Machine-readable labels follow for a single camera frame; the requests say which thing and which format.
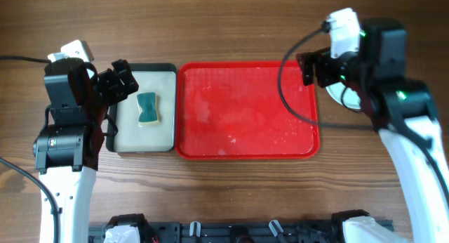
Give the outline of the green yellow sponge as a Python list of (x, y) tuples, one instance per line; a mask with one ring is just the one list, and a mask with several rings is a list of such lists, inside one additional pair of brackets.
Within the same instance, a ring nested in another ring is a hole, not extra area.
[(139, 126), (158, 124), (160, 122), (157, 94), (155, 92), (140, 93), (137, 95), (139, 109)]

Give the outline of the light blue plate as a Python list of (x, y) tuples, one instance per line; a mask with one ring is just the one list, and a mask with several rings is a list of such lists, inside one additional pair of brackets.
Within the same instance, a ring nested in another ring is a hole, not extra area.
[(339, 104), (352, 110), (360, 110), (361, 99), (358, 94), (351, 88), (347, 88), (343, 83), (339, 82), (326, 87), (330, 97)]

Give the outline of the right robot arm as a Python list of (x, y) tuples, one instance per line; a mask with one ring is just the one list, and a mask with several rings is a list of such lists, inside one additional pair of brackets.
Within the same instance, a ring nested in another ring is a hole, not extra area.
[(397, 20), (328, 18), (331, 45), (297, 56), (305, 85), (342, 83), (355, 91), (394, 163), (413, 239), (448, 241), (448, 163), (434, 99), (406, 77), (405, 27)]

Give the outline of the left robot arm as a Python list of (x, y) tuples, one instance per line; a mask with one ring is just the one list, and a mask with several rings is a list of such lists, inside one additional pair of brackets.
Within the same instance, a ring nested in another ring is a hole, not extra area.
[(97, 72), (80, 58), (49, 63), (44, 85), (50, 99), (33, 144), (41, 191), (40, 242), (86, 242), (99, 152), (111, 106), (139, 88), (126, 60)]

